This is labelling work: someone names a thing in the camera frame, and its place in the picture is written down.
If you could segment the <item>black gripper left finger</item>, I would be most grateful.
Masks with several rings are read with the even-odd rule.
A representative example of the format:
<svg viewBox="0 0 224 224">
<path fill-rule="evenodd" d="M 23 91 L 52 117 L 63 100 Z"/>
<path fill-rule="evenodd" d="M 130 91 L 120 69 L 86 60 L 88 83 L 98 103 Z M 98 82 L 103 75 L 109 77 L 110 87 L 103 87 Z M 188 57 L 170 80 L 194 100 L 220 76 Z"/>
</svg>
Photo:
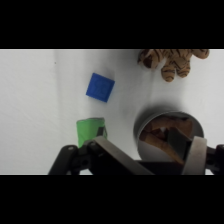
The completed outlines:
<svg viewBox="0 0 224 224">
<path fill-rule="evenodd" d="M 80 148 L 64 146 L 49 175 L 79 175 L 83 170 L 93 175 L 152 175 L 151 171 L 102 136 L 87 140 Z"/>
</svg>

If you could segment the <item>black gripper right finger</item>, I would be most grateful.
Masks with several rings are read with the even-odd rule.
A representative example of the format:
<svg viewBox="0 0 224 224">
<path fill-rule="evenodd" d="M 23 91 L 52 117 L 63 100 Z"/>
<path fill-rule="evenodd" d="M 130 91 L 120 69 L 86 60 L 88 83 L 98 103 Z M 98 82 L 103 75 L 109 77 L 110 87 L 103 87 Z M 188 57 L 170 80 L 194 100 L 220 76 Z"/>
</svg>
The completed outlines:
<svg viewBox="0 0 224 224">
<path fill-rule="evenodd" d="M 206 139 L 194 137 L 182 174 L 204 175 L 206 170 L 214 175 L 224 175 L 224 144 L 211 148 Z"/>
</svg>

